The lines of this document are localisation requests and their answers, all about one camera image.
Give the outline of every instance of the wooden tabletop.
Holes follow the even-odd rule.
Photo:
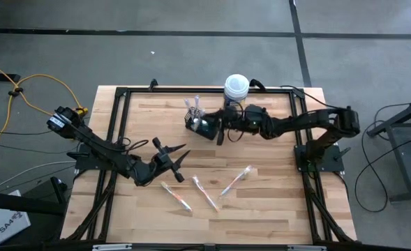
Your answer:
[[[99,86],[91,111],[89,127],[106,138],[116,86]],[[324,102],[320,88],[305,89]],[[200,106],[206,112],[217,110],[223,94],[199,93]],[[187,144],[171,154],[177,159],[188,149],[181,173],[183,183],[177,183],[172,172],[165,172],[145,188],[135,187],[132,180],[118,177],[112,205],[107,242],[127,243],[232,243],[232,244],[309,244],[308,214],[304,199],[301,174],[296,170],[293,147],[294,133],[285,133],[273,140],[259,135],[244,135],[237,143],[225,138],[222,146],[185,129],[184,98],[194,103],[195,93],[134,93],[130,100],[125,136],[133,142],[158,137],[163,145]],[[307,98],[308,110],[322,109],[322,105]],[[271,116],[291,115],[287,95],[249,94],[246,104],[266,107]],[[116,123],[117,136],[120,115]],[[324,130],[314,129],[314,137]],[[238,133],[230,133],[234,139]],[[156,153],[152,144],[133,152],[148,162]],[[246,180],[238,182],[224,198],[221,191],[247,165],[254,170]],[[201,184],[220,206],[215,212],[193,185],[197,175]],[[83,221],[94,200],[98,172],[91,170],[79,177],[73,186],[61,237],[74,232]],[[169,195],[160,182],[164,181],[193,208],[185,211]],[[329,212],[348,236],[355,239],[345,187],[331,173],[322,173],[324,195]],[[100,231],[103,210],[98,218]],[[319,233],[323,236],[320,214],[316,214]]]

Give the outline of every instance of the gray floor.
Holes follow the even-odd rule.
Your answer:
[[[411,0],[296,0],[303,32],[411,33]],[[293,31],[286,0],[114,0],[0,1],[0,26],[134,29],[174,31]],[[382,106],[411,102],[411,40],[305,39],[313,86],[323,87],[328,103],[352,105],[365,128]],[[31,36],[0,34],[0,67],[27,76],[54,75],[68,83],[83,105],[92,106],[100,84],[222,84],[232,73],[257,78],[269,86],[303,86],[294,38],[203,38],[137,36]],[[51,111],[73,106],[67,91],[47,79],[24,84],[33,104]],[[0,128],[6,115],[10,84],[0,83]],[[383,111],[385,119],[398,109]],[[13,105],[8,131],[45,131],[47,116],[29,109],[20,98]],[[42,151],[62,151],[75,143],[53,134],[4,135],[0,144]],[[352,150],[344,157],[346,181],[354,198],[356,175],[366,165],[360,136],[344,139]],[[389,150],[388,142],[366,139],[371,158]],[[34,165],[69,160],[0,148],[0,182]],[[393,155],[376,165],[389,193],[405,191]],[[39,169],[14,185],[64,168]],[[71,186],[73,170],[57,175]],[[36,181],[21,185],[22,192]],[[359,196],[369,208],[383,202],[381,187],[367,171]],[[411,201],[368,213],[351,200],[360,241],[411,248]]]

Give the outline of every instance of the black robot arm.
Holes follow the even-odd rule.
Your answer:
[[[129,154],[135,149],[127,149],[124,145],[106,142],[101,139],[92,129],[87,127],[76,111],[66,107],[59,107],[56,113],[48,120],[47,125],[58,135],[66,139],[76,139],[82,142],[78,152],[67,153],[68,156],[77,160],[77,169],[114,170],[126,178],[132,178],[136,185],[146,185],[160,174],[171,169],[178,182],[184,181],[180,174],[180,164],[188,155],[184,153],[177,161],[173,162],[169,154],[184,147],[161,146],[158,138],[153,138],[152,143],[157,148],[150,163],[142,162],[138,155]]]
[[[297,117],[277,119],[270,117],[265,108],[249,105],[243,111],[227,106],[211,114],[205,114],[203,121],[218,127],[218,145],[223,143],[224,129],[260,134],[264,139],[280,137],[285,132],[310,128],[324,128],[320,138],[306,143],[305,159],[319,162],[324,151],[344,137],[354,137],[360,132],[359,118],[351,107],[346,109],[319,109],[306,112]]]

